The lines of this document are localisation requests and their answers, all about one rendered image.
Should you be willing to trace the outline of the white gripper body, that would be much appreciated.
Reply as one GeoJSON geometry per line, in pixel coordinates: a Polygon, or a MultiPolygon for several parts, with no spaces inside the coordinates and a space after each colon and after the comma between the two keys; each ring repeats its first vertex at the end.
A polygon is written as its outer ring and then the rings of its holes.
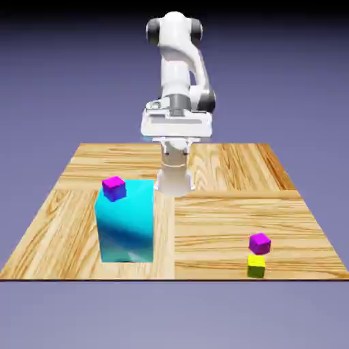
{"type": "Polygon", "coordinates": [[[173,117],[169,109],[145,109],[140,131],[148,138],[210,138],[212,114],[184,110],[183,116],[173,117]]]}

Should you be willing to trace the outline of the large cyan box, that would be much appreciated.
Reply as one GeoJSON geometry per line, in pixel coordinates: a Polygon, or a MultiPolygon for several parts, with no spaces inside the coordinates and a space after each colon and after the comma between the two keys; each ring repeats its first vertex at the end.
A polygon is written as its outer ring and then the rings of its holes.
{"type": "Polygon", "coordinates": [[[152,262],[154,181],[124,181],[125,198],[111,202],[101,188],[95,203],[102,262],[152,262]]]}

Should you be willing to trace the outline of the small magenta cube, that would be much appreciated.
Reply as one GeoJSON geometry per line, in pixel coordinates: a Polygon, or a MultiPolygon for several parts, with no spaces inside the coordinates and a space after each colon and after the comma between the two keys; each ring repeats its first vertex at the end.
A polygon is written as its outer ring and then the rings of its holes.
{"type": "Polygon", "coordinates": [[[249,237],[249,250],[255,255],[265,255],[271,250],[271,240],[264,233],[253,234],[249,237]]]}
{"type": "Polygon", "coordinates": [[[118,176],[110,177],[102,181],[104,196],[111,202],[115,202],[127,195],[125,181],[118,176]]]}

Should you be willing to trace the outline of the small yellow cube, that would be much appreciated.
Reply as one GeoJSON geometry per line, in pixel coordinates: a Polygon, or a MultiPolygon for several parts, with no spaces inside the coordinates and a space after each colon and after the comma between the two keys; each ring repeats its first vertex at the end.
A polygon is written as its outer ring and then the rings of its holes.
{"type": "Polygon", "coordinates": [[[265,257],[263,255],[249,254],[247,257],[247,276],[263,278],[266,269],[265,257]]]}

